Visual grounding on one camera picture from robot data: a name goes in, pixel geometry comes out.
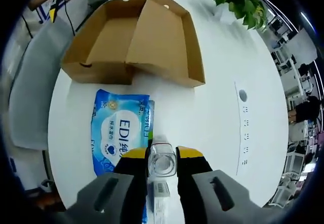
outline office desk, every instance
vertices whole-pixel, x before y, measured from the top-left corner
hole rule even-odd
[[[174,146],[201,151],[250,190],[263,206],[274,194],[285,164],[288,116],[279,74],[262,38],[238,23],[215,20],[213,0],[175,0],[192,16],[204,62],[206,85],[185,88],[148,74],[131,86],[79,84],[61,71],[49,115],[49,152],[53,176],[66,207],[96,176],[90,124],[96,92],[149,94],[155,100],[154,134]],[[245,90],[247,100],[239,97]],[[171,191],[168,223],[183,222],[177,179]]]

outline white table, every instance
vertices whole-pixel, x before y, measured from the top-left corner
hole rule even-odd
[[[53,176],[66,207],[96,177],[90,124],[100,88],[149,94],[155,100],[154,134],[165,134],[174,147],[201,151],[214,170],[221,169],[248,188],[260,206],[275,193],[286,159],[288,116],[280,77],[265,43],[255,30],[217,22],[213,0],[175,1],[191,13],[206,85],[184,88],[148,74],[136,75],[132,86],[79,84],[60,72],[48,137]],[[237,94],[242,88],[248,96],[245,103]],[[243,158],[246,142],[249,152]],[[245,160],[248,164],[242,167]],[[169,216],[175,217],[168,223],[184,220],[176,184],[176,177],[171,178]]]

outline blue wet wipes package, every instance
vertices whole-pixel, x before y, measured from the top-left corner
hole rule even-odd
[[[113,172],[123,154],[147,147],[154,102],[149,95],[116,95],[97,91],[91,121],[91,147],[97,176]],[[146,208],[142,222],[147,222]]]

